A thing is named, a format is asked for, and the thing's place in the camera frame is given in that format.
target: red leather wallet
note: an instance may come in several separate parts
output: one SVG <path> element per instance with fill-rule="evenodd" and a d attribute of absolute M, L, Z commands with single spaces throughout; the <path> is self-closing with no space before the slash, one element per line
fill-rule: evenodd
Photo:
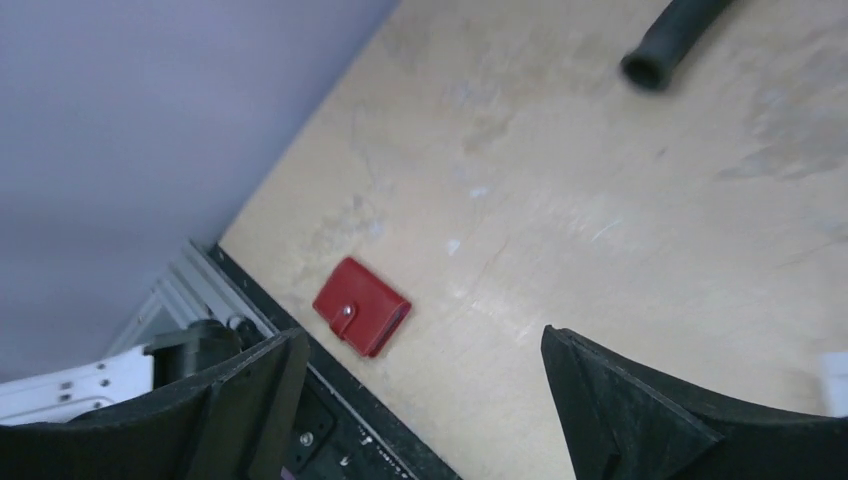
<path fill-rule="evenodd" d="M 376 357 L 412 304 L 376 275 L 347 257 L 312 302 L 339 338 L 363 357 Z"/>

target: table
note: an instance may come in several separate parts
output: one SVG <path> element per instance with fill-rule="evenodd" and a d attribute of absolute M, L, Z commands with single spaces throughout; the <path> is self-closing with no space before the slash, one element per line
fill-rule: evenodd
<path fill-rule="evenodd" d="M 825 410 L 818 355 L 848 349 L 848 6 L 739 2 L 640 95 L 617 62 L 665 4 L 404 2 L 222 241 L 464 478 L 573 478 L 546 324 Z M 349 254 L 414 304 L 377 359 L 311 308 Z"/>

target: screw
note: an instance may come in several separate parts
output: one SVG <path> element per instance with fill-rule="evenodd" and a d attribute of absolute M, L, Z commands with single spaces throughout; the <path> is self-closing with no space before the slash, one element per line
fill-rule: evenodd
<path fill-rule="evenodd" d="M 313 440 L 314 440 L 314 437 L 312 436 L 312 432 L 306 432 L 306 433 L 304 433 L 303 435 L 300 436 L 300 444 L 303 445 L 304 447 L 308 447 L 308 446 L 312 445 Z"/>

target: black pipe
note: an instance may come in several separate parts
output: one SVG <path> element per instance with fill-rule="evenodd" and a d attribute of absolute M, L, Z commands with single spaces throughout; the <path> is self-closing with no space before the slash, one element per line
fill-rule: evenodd
<path fill-rule="evenodd" d="M 674 68 L 710 24 L 733 0 L 673 0 L 621 60 L 621 71 L 636 87 L 659 92 L 671 81 Z"/>

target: gray wall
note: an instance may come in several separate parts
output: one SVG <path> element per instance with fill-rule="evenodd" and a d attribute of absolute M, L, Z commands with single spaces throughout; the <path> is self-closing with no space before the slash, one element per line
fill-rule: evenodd
<path fill-rule="evenodd" d="M 0 381 L 94 361 L 394 0 L 3 0 Z"/>

